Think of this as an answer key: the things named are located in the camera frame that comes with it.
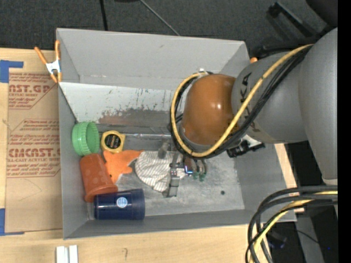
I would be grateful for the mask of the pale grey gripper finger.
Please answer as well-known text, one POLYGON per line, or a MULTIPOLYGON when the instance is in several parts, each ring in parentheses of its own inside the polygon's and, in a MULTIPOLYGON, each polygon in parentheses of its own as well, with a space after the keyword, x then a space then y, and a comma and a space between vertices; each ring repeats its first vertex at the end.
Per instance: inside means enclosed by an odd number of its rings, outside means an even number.
POLYGON ((164 142, 158 150, 158 153, 157 153, 158 158, 165 158, 168 150, 169 150, 169 142, 164 142))
POLYGON ((178 176, 178 173, 176 170, 170 170, 169 176, 168 176, 168 187, 166 190, 163 192, 164 197, 176 197, 178 193, 178 187, 179 187, 179 182, 180 182, 180 177, 178 176))

